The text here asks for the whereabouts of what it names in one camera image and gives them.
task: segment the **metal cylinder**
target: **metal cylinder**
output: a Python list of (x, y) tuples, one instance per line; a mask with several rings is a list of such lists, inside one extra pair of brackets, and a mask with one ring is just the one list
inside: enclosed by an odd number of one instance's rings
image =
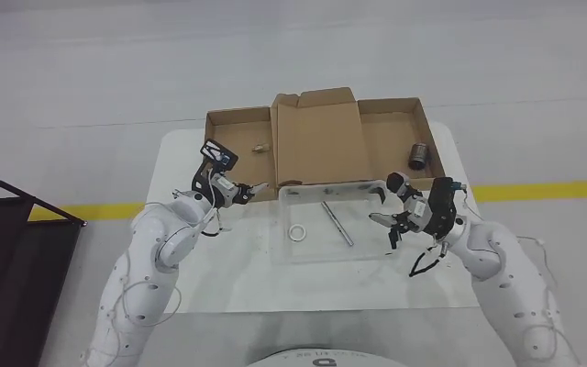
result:
[(424, 170), (428, 161), (428, 146), (424, 143), (416, 143), (410, 151), (407, 165), (414, 171)]

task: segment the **cardboard box lid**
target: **cardboard box lid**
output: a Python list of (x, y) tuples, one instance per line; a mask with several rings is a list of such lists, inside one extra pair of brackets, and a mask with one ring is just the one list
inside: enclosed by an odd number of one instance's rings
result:
[(278, 185), (373, 179), (350, 88), (278, 95), (271, 123)]

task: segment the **metal rod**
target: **metal rod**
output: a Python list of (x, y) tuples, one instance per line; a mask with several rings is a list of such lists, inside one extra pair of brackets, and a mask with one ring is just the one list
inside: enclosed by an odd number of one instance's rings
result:
[(322, 207), (324, 208), (324, 210), (327, 211), (328, 216), (330, 217), (330, 219), (332, 219), (334, 225), (337, 226), (338, 232), (340, 232), (342, 237), (344, 237), (345, 241), (349, 244), (349, 246), (355, 246), (355, 242), (353, 242), (352, 239), (350, 239), (349, 233), (347, 233), (347, 231), (342, 227), (337, 217), (334, 215), (334, 213), (332, 213), (332, 210), (330, 210), (330, 206), (328, 206), (326, 201), (322, 202)]

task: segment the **black cable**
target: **black cable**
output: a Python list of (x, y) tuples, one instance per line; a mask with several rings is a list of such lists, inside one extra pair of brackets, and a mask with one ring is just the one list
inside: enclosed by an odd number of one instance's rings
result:
[(208, 232), (202, 231), (202, 234), (206, 237), (216, 237), (220, 234), (220, 231), (218, 231), (217, 233), (208, 233)]
[[(429, 248), (427, 248), (427, 249), (426, 249), (426, 251), (430, 252), (430, 251), (431, 251), (432, 249), (434, 249), (434, 248), (435, 248), (434, 246), (433, 246), (433, 247), (429, 247)], [(426, 252), (425, 252), (425, 251), (424, 251), (424, 252), (422, 252), (422, 253), (420, 254), (420, 256), (418, 256), (417, 260), (414, 262), (414, 266), (412, 267), (412, 270), (410, 271), (410, 273), (409, 273), (409, 275), (408, 275), (410, 278), (412, 278), (412, 277), (414, 277), (414, 276), (416, 276), (416, 275), (418, 275), (418, 274), (421, 274), (421, 273), (427, 272), (427, 271), (429, 271), (430, 269), (432, 269), (432, 268), (434, 268), (435, 266), (437, 266), (437, 265), (438, 265), (438, 263), (440, 262), (440, 259), (444, 258), (445, 254), (443, 254), (442, 252), (440, 252), (440, 254), (438, 255), (437, 259), (436, 259), (436, 260), (434, 260), (434, 261), (433, 261), (431, 264), (429, 264), (429, 265), (428, 265), (427, 267), (425, 267), (425, 268), (422, 268), (422, 269), (418, 269), (418, 270), (416, 270), (415, 268), (417, 268), (417, 267), (418, 267), (418, 265), (420, 264), (420, 261), (421, 261), (422, 259), (424, 259), (424, 256), (426, 256)]]

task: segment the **yellow floor line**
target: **yellow floor line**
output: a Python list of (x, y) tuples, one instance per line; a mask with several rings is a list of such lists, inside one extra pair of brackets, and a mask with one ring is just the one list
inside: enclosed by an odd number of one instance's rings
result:
[[(587, 181), (570, 183), (529, 183), (473, 186), (478, 203), (587, 198)], [(90, 204), (81, 206), (62, 206), (61, 209), (84, 220), (131, 219), (144, 203)], [(49, 220), (60, 218), (52, 212), (35, 207), (29, 220)]]

